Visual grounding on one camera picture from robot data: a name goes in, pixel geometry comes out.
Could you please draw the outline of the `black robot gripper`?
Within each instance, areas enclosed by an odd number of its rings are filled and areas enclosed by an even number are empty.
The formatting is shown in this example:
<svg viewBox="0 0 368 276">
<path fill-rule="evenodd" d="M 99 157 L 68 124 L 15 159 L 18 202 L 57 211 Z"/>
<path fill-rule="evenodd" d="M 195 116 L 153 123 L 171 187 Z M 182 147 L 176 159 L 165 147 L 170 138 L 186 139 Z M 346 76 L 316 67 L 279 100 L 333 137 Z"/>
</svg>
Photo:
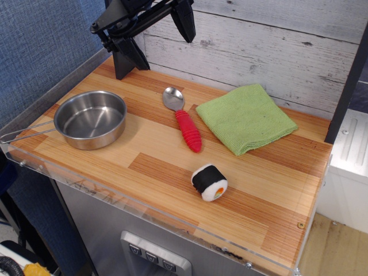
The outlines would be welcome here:
<svg viewBox="0 0 368 276">
<path fill-rule="evenodd" d="M 90 32 L 109 51 L 120 52 L 138 70 L 150 70 L 145 55 L 133 37 L 170 15 L 187 43 L 196 36 L 194 1 L 110 1 Z"/>
</svg>

